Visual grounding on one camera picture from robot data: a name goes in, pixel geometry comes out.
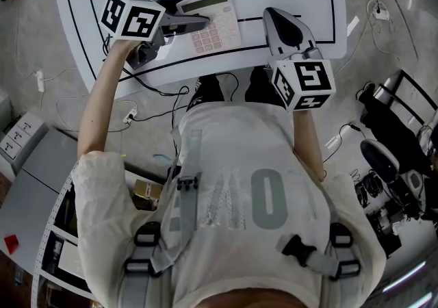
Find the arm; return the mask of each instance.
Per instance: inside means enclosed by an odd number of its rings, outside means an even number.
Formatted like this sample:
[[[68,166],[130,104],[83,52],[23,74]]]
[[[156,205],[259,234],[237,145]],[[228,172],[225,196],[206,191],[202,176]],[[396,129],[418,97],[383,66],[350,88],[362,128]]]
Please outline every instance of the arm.
[[[294,149],[315,176],[324,180],[324,165],[315,125],[310,111],[294,112]]]
[[[109,51],[82,116],[77,145],[78,158],[105,148],[118,80],[130,50],[136,45],[136,41],[117,40]]]

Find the white adapter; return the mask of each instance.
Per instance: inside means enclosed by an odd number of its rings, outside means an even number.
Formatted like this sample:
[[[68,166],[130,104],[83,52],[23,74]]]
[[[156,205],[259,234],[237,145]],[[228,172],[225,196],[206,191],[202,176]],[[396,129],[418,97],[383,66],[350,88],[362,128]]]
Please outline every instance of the white adapter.
[[[389,11],[384,9],[375,9],[373,15],[378,20],[389,21]]]
[[[129,116],[132,115],[133,117],[137,116],[138,111],[133,108],[131,111],[129,111],[129,113],[126,115],[126,117],[123,119],[124,124],[128,125],[129,123],[131,123],[132,118],[130,118]]]
[[[42,72],[42,70],[37,70],[35,73],[35,77],[36,77],[36,83],[38,84],[38,91],[45,92],[46,85],[44,83],[44,73]]]

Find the black sticker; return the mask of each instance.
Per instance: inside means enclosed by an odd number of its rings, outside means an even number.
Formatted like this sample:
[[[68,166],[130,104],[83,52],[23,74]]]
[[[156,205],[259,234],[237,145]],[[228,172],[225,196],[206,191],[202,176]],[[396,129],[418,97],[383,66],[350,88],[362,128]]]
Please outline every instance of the black sticker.
[[[295,93],[285,76],[280,71],[280,68],[278,68],[275,73],[274,87],[276,88],[277,92],[280,93],[281,97],[286,103],[286,106],[289,106],[294,98]]]
[[[309,108],[319,108],[326,100],[330,97],[330,95],[315,95],[312,97],[300,97],[298,103],[295,106],[295,110],[309,109]]]
[[[161,12],[133,6],[123,27],[122,36],[148,38]]]
[[[294,65],[302,91],[331,89],[322,62],[294,62]]]
[[[101,22],[114,33],[117,31],[118,23],[122,18],[125,3],[121,0],[108,0]]]

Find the metal frame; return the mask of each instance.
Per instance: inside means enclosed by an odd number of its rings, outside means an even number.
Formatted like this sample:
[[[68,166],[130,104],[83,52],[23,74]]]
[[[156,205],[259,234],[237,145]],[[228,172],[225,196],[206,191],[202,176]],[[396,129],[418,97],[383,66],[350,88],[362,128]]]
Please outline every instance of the metal frame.
[[[64,197],[66,196],[66,193],[70,191],[72,184],[71,176],[69,175],[67,180],[64,183],[64,186],[62,186],[62,189],[60,191],[60,194],[57,197],[57,200],[55,202],[55,205],[53,206],[52,212],[50,213],[49,219],[47,220],[47,225],[44,230],[44,233],[42,234],[40,248],[38,249],[38,255],[36,256],[35,261],[35,269],[34,269],[34,278],[32,280],[32,293],[31,293],[31,308],[38,308],[38,292],[40,291],[40,277],[44,277],[53,283],[71,291],[74,292],[80,296],[89,298],[91,300],[96,300],[96,298],[91,294],[90,292],[83,291],[81,289],[78,289],[75,286],[72,286],[68,283],[65,283],[62,280],[59,280],[58,278],[54,277],[53,275],[50,275],[48,272],[45,272],[41,265],[42,265],[42,259],[44,257],[44,252],[46,251],[47,246],[47,240],[49,239],[50,233],[54,232],[55,234],[58,234],[65,240],[68,240],[74,244],[77,244],[77,238],[75,236],[72,236],[69,233],[66,233],[62,229],[56,227],[54,225],[55,219],[57,216],[57,213],[60,210],[62,201],[64,200]]]
[[[396,83],[394,84],[393,90],[387,88],[383,84],[379,84],[379,86],[391,96],[387,105],[388,105],[388,107],[391,107],[394,100],[397,101],[399,104],[401,104],[401,106],[403,106],[406,110],[408,110],[408,112],[410,114],[412,114],[412,116],[414,116],[415,119],[418,120],[418,122],[420,122],[421,125],[424,125],[424,120],[396,94],[403,79],[408,80],[409,83],[411,83],[413,85],[413,87],[415,89],[417,89],[421,95],[423,95],[423,97],[427,100],[427,102],[429,102],[430,106],[432,106],[434,111],[438,110],[438,105],[431,99],[430,96],[428,96],[428,94],[423,90],[423,88],[421,86],[419,86],[418,83],[410,75],[408,75],[406,72],[404,72],[403,70],[400,71],[400,74],[397,77]]]

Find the calculator keypad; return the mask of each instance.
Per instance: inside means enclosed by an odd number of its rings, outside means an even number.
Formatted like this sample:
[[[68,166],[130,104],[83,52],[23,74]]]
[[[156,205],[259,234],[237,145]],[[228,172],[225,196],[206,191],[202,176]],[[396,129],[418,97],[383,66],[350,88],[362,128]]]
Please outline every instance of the calculator keypad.
[[[222,9],[206,28],[191,34],[197,54],[217,52],[240,44],[240,32],[229,6]]]

